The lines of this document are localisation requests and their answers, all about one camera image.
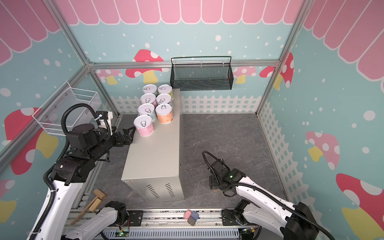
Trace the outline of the teal label can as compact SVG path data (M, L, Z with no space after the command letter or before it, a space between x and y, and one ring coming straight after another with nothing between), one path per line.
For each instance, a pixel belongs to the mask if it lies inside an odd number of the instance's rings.
M148 115L151 117L152 122L157 121L157 114L155 111L155 106L153 104L142 104L138 107L138 114L141 115Z
M158 87L154 84L145 85L142 88L142 91L144 94L154 94L155 96L157 96L159 94L158 93Z

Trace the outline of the orange pink label can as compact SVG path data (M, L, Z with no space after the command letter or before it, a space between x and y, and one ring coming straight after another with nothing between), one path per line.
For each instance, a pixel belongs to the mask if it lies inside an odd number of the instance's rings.
M158 120L161 124L166 125L173 121L173 107L169 104L159 104L156 109Z

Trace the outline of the green label can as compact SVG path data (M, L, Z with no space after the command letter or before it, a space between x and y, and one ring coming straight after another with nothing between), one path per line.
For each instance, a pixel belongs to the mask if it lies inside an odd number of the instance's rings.
M173 88L170 85L164 84L158 87L158 93L169 94L171 97L173 97Z

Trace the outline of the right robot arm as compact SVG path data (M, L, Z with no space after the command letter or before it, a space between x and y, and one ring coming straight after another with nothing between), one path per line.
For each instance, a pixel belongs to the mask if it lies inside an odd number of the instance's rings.
M294 204L270 193L208 151L203 151L202 156L211 173L211 189L220 190L228 198L242 197L233 210L232 218L238 224L257 225L259 231L265 228L284 240L315 240L319 233L334 239L316 222L306 204Z

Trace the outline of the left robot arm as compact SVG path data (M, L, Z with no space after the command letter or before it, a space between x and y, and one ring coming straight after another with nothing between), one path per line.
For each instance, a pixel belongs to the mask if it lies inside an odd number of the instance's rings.
M67 118L79 108L88 109L96 124L81 124L69 131ZM128 146L133 142L135 127L117 132L109 120L108 112L96 112L85 103L75 104L64 111L61 127L66 143L58 159L43 175L48 195L29 233L30 240L91 240L97 235L105 239L103 231L106 227L121 227L129 222L126 205L111 201L77 230L62 233L73 202L96 162L101 161L110 149Z

